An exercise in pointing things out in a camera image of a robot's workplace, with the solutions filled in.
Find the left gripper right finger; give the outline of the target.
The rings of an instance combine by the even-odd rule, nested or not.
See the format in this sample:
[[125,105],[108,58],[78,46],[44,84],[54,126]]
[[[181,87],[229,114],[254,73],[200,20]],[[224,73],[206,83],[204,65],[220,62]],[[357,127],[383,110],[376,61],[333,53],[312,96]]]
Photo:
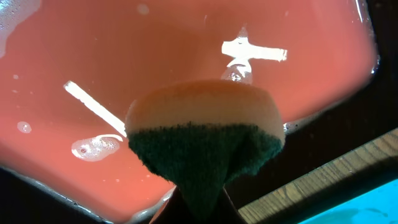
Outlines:
[[214,223],[247,224],[233,205],[225,188],[222,188],[215,206]]

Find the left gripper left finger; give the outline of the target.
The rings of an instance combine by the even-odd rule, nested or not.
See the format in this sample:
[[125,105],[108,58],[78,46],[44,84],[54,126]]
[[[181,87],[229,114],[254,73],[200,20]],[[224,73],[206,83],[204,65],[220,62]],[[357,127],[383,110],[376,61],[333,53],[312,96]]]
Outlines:
[[180,189],[176,187],[171,197],[158,209],[150,224],[184,224],[190,221],[190,212],[182,197]]

